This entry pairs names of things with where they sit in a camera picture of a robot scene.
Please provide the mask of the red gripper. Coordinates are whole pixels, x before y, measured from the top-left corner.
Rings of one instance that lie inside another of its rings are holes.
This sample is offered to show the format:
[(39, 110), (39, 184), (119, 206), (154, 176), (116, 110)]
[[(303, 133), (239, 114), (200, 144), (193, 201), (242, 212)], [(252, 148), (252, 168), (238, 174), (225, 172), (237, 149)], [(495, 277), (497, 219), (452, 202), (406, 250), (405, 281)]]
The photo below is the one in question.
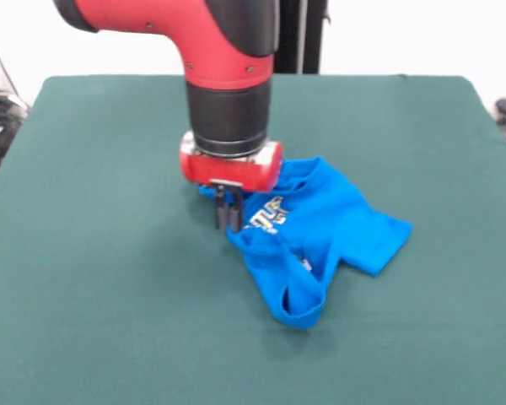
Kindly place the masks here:
[[(283, 146), (279, 142), (268, 141), (250, 156), (226, 159), (204, 154), (197, 147), (193, 133), (188, 131), (180, 141), (179, 157), (182, 174), (188, 181), (217, 185), (214, 189), (216, 228), (226, 230), (229, 216), (232, 231), (238, 233), (243, 228), (241, 189), (247, 192), (269, 192), (276, 185), (283, 162)], [(230, 189), (233, 199), (230, 209), (223, 185), (239, 187)]]

